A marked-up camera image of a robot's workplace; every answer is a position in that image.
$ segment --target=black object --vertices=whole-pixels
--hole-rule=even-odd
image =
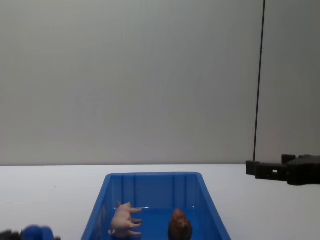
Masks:
[[[320,156],[283,154],[281,164],[246,161],[246,174],[256,179],[287,181],[289,185],[320,184]]]
[[[257,94],[256,94],[255,123],[254,123],[253,161],[256,160],[258,111],[259,111],[260,80],[261,80],[261,63],[262,63],[262,51],[263,51],[263,45],[264,45],[264,29],[265,29],[265,11],[266,11],[266,0],[263,0],[262,24],[261,24],[261,42],[260,42],[260,58],[259,58],[259,74],[258,74],[258,89],[257,89]]]
[[[11,230],[6,230],[0,232],[0,240],[22,240],[21,234],[18,232],[12,232]],[[61,240],[61,238],[58,236],[55,237],[54,240]]]

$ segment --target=plastic toy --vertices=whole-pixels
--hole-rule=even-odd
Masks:
[[[185,213],[176,209],[168,228],[169,240],[190,240],[192,236],[192,226]]]
[[[141,226],[141,219],[131,218],[131,214],[140,213],[142,208],[132,208],[131,203],[121,205],[120,202],[116,203],[118,208],[115,211],[114,217],[111,222],[110,235],[117,238],[126,238],[128,236],[141,236],[141,232],[132,231],[132,228],[139,228]]]

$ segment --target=pink toy pig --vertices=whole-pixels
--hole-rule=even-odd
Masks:
[[[142,208],[132,208],[130,202],[121,205],[116,203],[118,208],[115,211],[111,222],[110,235],[117,238],[126,238],[128,236],[141,236],[141,232],[131,231],[132,228],[139,228],[141,226],[141,219],[131,218],[131,214],[140,213]]]

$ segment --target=gray wall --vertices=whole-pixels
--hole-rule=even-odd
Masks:
[[[253,157],[262,1],[1,0],[0,164]]]
[[[320,1],[267,0],[256,160],[320,155]]]

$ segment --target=blue plastic bin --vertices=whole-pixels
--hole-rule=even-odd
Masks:
[[[116,202],[144,208],[141,240],[167,240],[174,209],[190,220],[193,240],[230,240],[205,181],[197,172],[115,173],[106,176],[81,240],[111,240]]]

